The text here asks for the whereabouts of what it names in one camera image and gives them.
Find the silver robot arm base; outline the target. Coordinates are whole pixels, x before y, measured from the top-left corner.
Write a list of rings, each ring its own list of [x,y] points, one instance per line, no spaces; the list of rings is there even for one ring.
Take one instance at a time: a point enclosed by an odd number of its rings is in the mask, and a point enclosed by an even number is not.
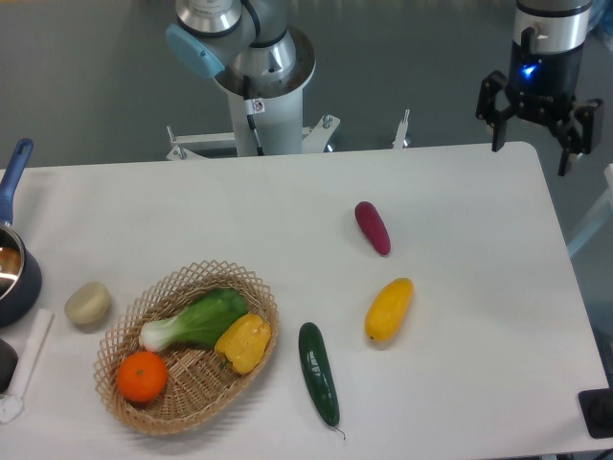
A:
[[[175,56],[225,92],[240,157],[303,150],[315,55],[286,11],[285,1],[178,1],[166,31]]]

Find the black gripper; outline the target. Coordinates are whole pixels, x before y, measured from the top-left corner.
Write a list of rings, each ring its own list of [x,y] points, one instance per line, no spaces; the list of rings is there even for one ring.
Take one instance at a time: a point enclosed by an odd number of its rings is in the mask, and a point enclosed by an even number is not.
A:
[[[538,125],[562,123],[559,176],[570,170],[572,155],[590,154],[599,145],[603,100],[575,101],[582,51],[579,45],[559,53],[539,53],[536,28],[521,31],[519,41],[511,47],[509,78],[494,71],[480,86],[475,116],[491,129],[492,151],[504,147],[507,122],[515,114]],[[505,90],[510,105],[498,108],[497,97]]]

